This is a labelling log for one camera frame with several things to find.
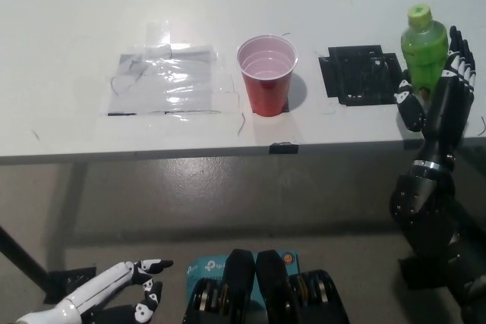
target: blue box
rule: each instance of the blue box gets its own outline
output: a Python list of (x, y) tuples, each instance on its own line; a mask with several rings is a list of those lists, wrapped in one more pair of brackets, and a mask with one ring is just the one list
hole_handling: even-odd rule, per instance
[[(289, 275), (294, 275), (300, 272), (298, 268), (297, 252), (294, 250), (280, 250), (277, 251), (277, 253), (282, 257)], [(257, 260), (257, 255), (258, 253), (253, 252), (255, 262)], [(188, 267), (188, 302), (191, 299), (194, 286), (200, 278), (222, 279), (227, 258), (228, 255), (200, 257)], [(256, 277), (253, 283), (253, 291), (251, 292), (250, 310), (265, 310), (264, 299), (261, 296)]]

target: red plastic cup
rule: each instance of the red plastic cup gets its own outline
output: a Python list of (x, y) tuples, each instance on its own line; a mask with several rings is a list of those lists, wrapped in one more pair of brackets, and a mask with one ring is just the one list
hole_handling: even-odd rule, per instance
[(295, 47), (280, 36), (258, 36), (239, 47), (237, 59), (253, 112), (282, 113), (298, 60)]

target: cup rim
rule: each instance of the cup rim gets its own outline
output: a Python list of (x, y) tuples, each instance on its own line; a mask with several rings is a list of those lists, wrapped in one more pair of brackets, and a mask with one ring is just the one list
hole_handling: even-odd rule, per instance
[[(283, 75), (280, 75), (278, 77), (262, 77), (262, 78), (260, 78), (260, 77), (252, 76), (248, 72), (243, 70), (243, 68), (241, 67), (241, 64), (240, 64), (240, 61), (239, 61), (240, 51), (243, 48), (243, 46), (247, 45), (248, 43), (255, 41), (256, 39), (267, 38), (267, 37), (281, 39), (282, 41), (287, 43), (292, 48), (292, 51), (294, 52), (294, 55), (295, 55), (294, 64), (292, 65), (290, 70), (288, 70)], [(261, 34), (259, 36), (255, 36), (255, 37), (252, 37), (250, 39), (247, 39), (238, 47), (237, 52), (236, 52), (236, 61), (238, 62), (238, 67), (240, 68), (240, 71), (243, 74), (245, 74), (246, 76), (251, 77), (252, 79), (255, 79), (255, 80), (259, 80), (259, 81), (275, 81), (275, 80), (278, 80), (278, 79), (280, 79), (284, 76), (287, 76), (288, 74), (290, 74), (291, 72), (294, 71), (295, 66), (297, 66), (297, 62), (298, 62), (298, 53), (297, 53), (297, 50), (295, 49), (294, 45), (287, 38), (285, 38), (283, 36), (277, 36), (276, 34)]]

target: green bottle cap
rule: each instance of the green bottle cap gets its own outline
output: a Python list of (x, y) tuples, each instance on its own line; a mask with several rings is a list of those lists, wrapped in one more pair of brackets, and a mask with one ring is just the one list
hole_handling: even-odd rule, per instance
[(431, 7), (426, 4), (418, 4), (409, 9), (408, 16), (410, 26), (425, 27), (432, 21)]

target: robotic arm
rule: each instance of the robotic arm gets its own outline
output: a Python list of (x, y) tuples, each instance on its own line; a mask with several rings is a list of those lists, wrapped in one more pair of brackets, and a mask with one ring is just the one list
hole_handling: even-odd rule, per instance
[(410, 288), (447, 286), (465, 323), (486, 322), (486, 235), (455, 200), (451, 173), (474, 101), (475, 61), (461, 33), (450, 29), (446, 66), (426, 114), (408, 74), (396, 94), (407, 128), (424, 143), (409, 172), (401, 175), (390, 212), (415, 251), (401, 261)]
[[(162, 282), (156, 274), (172, 266), (172, 261), (144, 260), (121, 262), (79, 287), (53, 309), (22, 316), (17, 324), (82, 324), (84, 322), (149, 323), (159, 305)], [(129, 285), (143, 285), (145, 298), (136, 307), (101, 311), (118, 292)]]

